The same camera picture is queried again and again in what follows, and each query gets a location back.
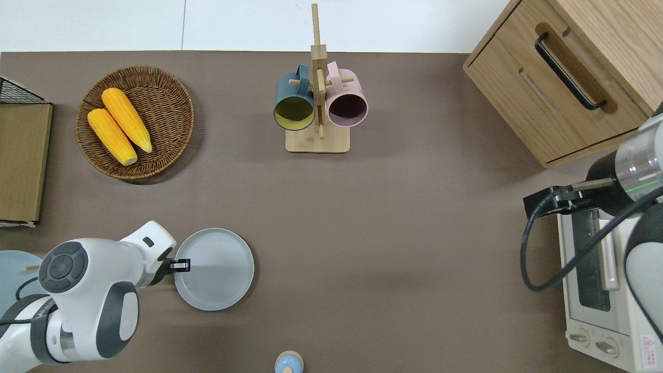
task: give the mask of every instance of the mug rack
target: mug rack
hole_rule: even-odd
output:
[[[286,150],[291,153],[346,153],[350,150],[350,128],[334,125],[325,104],[326,87],[331,86],[325,77],[327,68],[327,46],[320,44],[320,24],[318,22],[318,4],[311,6],[313,12],[313,37],[311,46],[311,67],[315,120],[313,125],[300,131],[286,131]],[[299,85],[298,80],[290,80],[292,85]]]

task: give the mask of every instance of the black cable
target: black cable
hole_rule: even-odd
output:
[[[520,274],[522,275],[522,280],[525,282],[525,285],[532,291],[547,291],[553,288],[555,285],[562,282],[563,278],[572,271],[578,263],[591,251],[594,250],[596,245],[610,233],[615,227],[617,227],[621,222],[626,220],[629,216],[633,215],[635,212],[642,210],[645,206],[654,203],[654,201],[663,195],[663,186],[653,190],[652,192],[647,193],[644,197],[628,205],[622,212],[620,212],[614,219],[610,220],[600,231],[598,231],[594,236],[592,236],[587,243],[576,252],[573,259],[571,259],[555,276],[543,283],[542,285],[535,285],[530,281],[529,275],[527,274],[527,264],[526,264],[526,255],[527,255],[527,242],[529,241],[530,231],[532,230],[532,225],[534,221],[539,217],[543,207],[548,204],[551,200],[555,199],[559,194],[563,192],[569,192],[572,189],[571,186],[565,186],[550,193],[546,198],[541,200],[536,206],[532,215],[527,220],[527,225],[525,226],[525,231],[522,234],[522,243],[520,245]]]
[[[21,290],[23,290],[24,287],[26,287],[27,285],[31,284],[32,282],[34,282],[36,280],[37,280],[37,277],[33,277],[33,278],[29,279],[28,281],[22,283],[21,286],[19,286],[19,288],[16,290],[16,294],[15,294],[17,301],[21,300]]]
[[[29,324],[33,319],[27,320],[0,320],[0,327],[3,325],[12,325],[12,324]]]
[[[49,310],[46,314],[50,315],[51,313],[53,313],[57,310],[58,310],[58,305],[53,304],[53,306],[51,308],[49,308]],[[21,319],[21,320],[2,320],[2,319],[0,319],[0,327],[3,326],[3,325],[12,325],[12,324],[29,324],[29,323],[33,322],[34,320],[36,320],[36,318]]]

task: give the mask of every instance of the warning label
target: warning label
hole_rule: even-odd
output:
[[[642,336],[642,357],[645,368],[655,368],[658,366],[656,361],[656,340],[656,336],[653,335]]]

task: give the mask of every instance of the pink mug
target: pink mug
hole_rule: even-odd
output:
[[[368,105],[357,75],[346,68],[339,69],[336,62],[327,64],[327,69],[330,72],[327,80],[331,81],[325,99],[329,119],[341,127],[360,124],[366,118]],[[352,78],[353,81],[343,83],[341,80],[344,78]]]

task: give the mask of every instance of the wooden cabinet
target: wooden cabinet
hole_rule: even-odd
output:
[[[661,18],[663,0],[512,0],[463,68],[555,167],[617,145],[663,101]]]

